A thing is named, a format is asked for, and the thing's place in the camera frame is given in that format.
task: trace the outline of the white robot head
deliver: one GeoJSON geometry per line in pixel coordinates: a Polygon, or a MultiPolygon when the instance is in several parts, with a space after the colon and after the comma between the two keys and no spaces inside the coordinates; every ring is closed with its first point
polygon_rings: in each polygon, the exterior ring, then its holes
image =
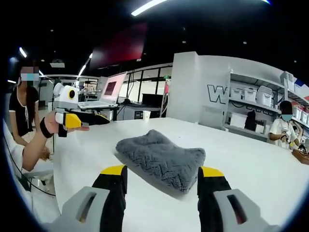
{"type": "Polygon", "coordinates": [[[78,91],[78,88],[57,83],[54,88],[55,108],[77,109],[78,91]]]}

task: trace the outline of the white table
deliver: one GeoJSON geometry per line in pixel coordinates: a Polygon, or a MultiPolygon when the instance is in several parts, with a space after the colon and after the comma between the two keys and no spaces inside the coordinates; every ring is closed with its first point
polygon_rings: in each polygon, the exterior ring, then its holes
{"type": "MultiPolygon", "coordinates": [[[[269,224],[284,225],[309,185],[309,166],[283,148],[213,128],[171,118],[117,121],[56,139],[54,181],[60,211],[73,194],[92,186],[100,171],[121,164],[115,147],[124,138],[150,129],[184,147],[202,147],[205,166],[221,170],[231,188],[240,189],[261,208],[269,224]]],[[[124,232],[198,232],[197,184],[188,194],[172,197],[128,169],[124,232]]]]}

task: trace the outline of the chair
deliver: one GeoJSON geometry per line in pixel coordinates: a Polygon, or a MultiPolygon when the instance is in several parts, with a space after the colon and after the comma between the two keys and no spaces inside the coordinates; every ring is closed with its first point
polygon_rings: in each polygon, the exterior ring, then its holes
{"type": "Polygon", "coordinates": [[[218,108],[203,105],[200,113],[199,125],[227,131],[223,126],[224,111],[218,108]]]}

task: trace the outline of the face mask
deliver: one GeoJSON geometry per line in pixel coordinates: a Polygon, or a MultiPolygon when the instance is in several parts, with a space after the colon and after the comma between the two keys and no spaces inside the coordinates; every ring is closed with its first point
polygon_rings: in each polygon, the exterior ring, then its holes
{"type": "Polygon", "coordinates": [[[281,115],[282,119],[286,122],[290,121],[293,115],[281,115]]]}

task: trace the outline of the laptop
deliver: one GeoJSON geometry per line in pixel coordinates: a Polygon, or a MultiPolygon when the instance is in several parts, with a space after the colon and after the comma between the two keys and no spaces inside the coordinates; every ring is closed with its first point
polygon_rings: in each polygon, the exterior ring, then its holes
{"type": "Polygon", "coordinates": [[[102,94],[98,101],[81,101],[78,103],[80,109],[95,109],[117,107],[118,95],[126,77],[126,72],[110,76],[102,89],[102,94]]]}

